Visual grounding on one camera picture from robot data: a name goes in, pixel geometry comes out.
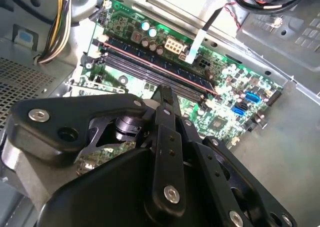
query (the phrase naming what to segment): blue connector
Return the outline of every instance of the blue connector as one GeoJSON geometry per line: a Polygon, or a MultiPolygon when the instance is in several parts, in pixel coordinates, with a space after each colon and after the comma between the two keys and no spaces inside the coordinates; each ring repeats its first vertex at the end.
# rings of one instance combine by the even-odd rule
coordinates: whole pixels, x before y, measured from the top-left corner
{"type": "Polygon", "coordinates": [[[244,116],[245,115],[245,111],[243,111],[242,109],[236,107],[236,106],[233,106],[232,109],[231,109],[235,114],[239,115],[239,116],[244,116]]]}
{"type": "Polygon", "coordinates": [[[244,98],[247,101],[251,101],[251,102],[256,103],[256,104],[260,103],[260,101],[261,101],[261,98],[258,95],[256,95],[255,93],[252,93],[250,91],[246,91],[245,92],[245,97],[244,98]]]}

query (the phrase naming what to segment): green circuit board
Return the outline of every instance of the green circuit board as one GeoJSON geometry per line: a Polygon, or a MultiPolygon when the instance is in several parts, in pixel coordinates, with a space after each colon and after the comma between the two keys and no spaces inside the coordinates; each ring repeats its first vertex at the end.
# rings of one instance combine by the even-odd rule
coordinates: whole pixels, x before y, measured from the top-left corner
{"type": "MultiPolygon", "coordinates": [[[[112,8],[99,16],[95,31],[93,36],[101,34],[116,36],[127,42],[132,42],[134,33],[140,33],[141,39],[148,38],[150,43],[155,42],[157,46],[163,46],[168,38],[178,41],[184,47],[189,47],[193,42],[192,39],[114,0],[112,0],[112,8]],[[148,21],[151,28],[156,29],[155,37],[148,36],[148,33],[141,29],[141,24],[145,21],[148,21]]],[[[136,42],[136,44],[141,48],[148,48],[148,46],[142,46],[141,42],[136,42]]],[[[164,49],[161,56],[207,78],[209,72],[217,95],[208,95],[205,101],[208,107],[206,110],[203,110],[198,103],[178,96],[182,115],[194,122],[202,138],[215,136],[226,144],[232,143],[234,146],[246,131],[245,123],[252,119],[258,111],[265,111],[268,107],[268,99],[275,92],[282,90],[280,85],[266,76],[261,76],[246,66],[204,46],[200,47],[193,64],[184,62],[179,58],[180,54],[167,49],[164,49]],[[257,103],[246,101],[239,92],[242,95],[245,92],[254,93],[261,101],[257,103]],[[232,108],[242,101],[246,102],[248,109],[245,114],[238,115],[232,108]]],[[[80,86],[96,88],[105,91],[105,94],[131,93],[142,99],[149,99],[157,88],[145,79],[136,78],[129,73],[101,63],[94,64],[92,68],[83,68],[82,76],[84,78],[79,82],[80,86]]],[[[81,90],[77,93],[77,95],[90,94],[92,93],[89,90],[81,90]]]]}

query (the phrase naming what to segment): motherboard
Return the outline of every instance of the motherboard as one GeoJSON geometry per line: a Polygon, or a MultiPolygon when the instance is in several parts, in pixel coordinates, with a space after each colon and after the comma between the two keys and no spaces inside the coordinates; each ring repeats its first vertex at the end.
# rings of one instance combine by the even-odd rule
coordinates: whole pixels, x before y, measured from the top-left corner
{"type": "Polygon", "coordinates": [[[192,39],[116,0],[108,1],[110,8],[96,21],[88,61],[73,95],[130,93],[149,99],[157,83],[167,83],[156,82],[149,70],[143,75],[136,68],[125,69],[125,64],[115,67],[108,59],[115,51],[135,63],[155,66],[165,74],[163,81],[177,79],[179,86],[173,90],[181,113],[194,123],[201,138],[215,136],[231,148],[244,132],[267,126],[265,110],[281,95],[282,86],[205,46],[189,64],[185,60],[192,39]],[[189,96],[183,94],[184,84],[194,90],[189,96]]]}

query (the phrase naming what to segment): red wire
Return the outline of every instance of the red wire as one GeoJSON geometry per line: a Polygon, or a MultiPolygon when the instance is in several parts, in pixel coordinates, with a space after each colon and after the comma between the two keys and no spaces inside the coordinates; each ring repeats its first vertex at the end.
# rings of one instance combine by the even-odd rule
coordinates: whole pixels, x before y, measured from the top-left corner
{"type": "Polygon", "coordinates": [[[226,4],[224,5],[224,8],[225,8],[225,10],[226,10],[227,12],[229,12],[229,14],[230,14],[230,15],[232,16],[232,18],[234,19],[234,22],[235,22],[235,24],[236,24],[236,27],[237,27],[238,29],[240,29],[241,24],[239,23],[236,15],[227,7],[227,6],[232,6],[232,5],[235,5],[235,4],[236,4],[236,2],[226,3],[226,4]]]}

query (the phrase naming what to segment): ventilation grille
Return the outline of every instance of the ventilation grille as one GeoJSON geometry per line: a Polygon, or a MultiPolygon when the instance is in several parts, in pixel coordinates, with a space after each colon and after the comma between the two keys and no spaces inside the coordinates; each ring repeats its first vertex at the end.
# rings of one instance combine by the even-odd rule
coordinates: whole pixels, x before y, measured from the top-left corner
{"type": "Polygon", "coordinates": [[[15,102],[38,97],[54,80],[55,77],[0,57],[0,131],[15,102]]]}

